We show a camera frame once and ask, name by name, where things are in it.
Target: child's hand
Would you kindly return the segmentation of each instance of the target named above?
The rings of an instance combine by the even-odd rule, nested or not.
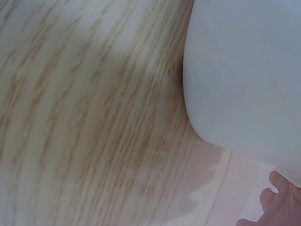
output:
[[[301,189],[273,171],[269,180],[278,190],[266,188],[260,195],[264,214],[257,222],[241,219],[236,226],[301,226]]]

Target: white plastic container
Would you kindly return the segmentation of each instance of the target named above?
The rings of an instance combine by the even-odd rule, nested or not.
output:
[[[204,140],[301,187],[300,0],[195,0],[183,82]]]

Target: wood grain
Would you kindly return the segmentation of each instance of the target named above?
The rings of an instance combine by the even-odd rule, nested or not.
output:
[[[0,1],[0,225],[205,224],[230,153],[186,115],[192,5]]]

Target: pink surface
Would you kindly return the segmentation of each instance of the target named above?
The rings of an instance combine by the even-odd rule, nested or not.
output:
[[[269,173],[273,169],[266,163],[233,153],[206,226],[235,226],[240,218],[258,220],[263,214],[259,196],[264,188],[272,187]]]

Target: curved white surface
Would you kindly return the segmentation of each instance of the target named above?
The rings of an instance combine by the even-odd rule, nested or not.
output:
[[[195,0],[184,94],[215,145],[301,172],[301,2]]]

